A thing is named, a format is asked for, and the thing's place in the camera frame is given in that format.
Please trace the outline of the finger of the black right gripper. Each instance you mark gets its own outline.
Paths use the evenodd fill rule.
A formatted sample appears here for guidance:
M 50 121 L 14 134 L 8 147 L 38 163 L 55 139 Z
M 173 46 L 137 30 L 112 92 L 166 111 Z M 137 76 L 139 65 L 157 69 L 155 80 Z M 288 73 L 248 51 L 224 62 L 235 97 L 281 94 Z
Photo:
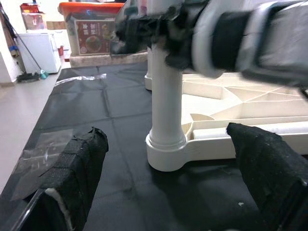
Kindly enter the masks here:
M 115 55 L 134 54 L 166 36 L 166 14 L 117 15 Z

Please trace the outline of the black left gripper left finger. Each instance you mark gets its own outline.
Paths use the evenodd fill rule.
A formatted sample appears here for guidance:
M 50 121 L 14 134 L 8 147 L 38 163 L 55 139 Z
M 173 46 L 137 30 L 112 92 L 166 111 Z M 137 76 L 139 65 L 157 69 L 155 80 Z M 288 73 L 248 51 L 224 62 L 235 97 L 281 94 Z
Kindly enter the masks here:
M 80 231 L 84 228 L 109 150 L 98 128 L 74 136 L 72 130 L 43 133 L 25 150 L 15 172 L 20 179 L 12 200 L 27 206 L 14 231 Z

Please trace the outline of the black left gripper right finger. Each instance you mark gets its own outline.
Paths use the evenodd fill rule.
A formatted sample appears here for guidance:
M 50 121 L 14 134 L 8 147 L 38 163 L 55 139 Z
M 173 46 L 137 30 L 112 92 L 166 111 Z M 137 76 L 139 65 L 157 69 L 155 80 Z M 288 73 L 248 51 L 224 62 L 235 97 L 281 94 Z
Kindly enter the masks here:
M 229 123 L 242 178 L 271 231 L 308 229 L 308 161 L 276 133 Z

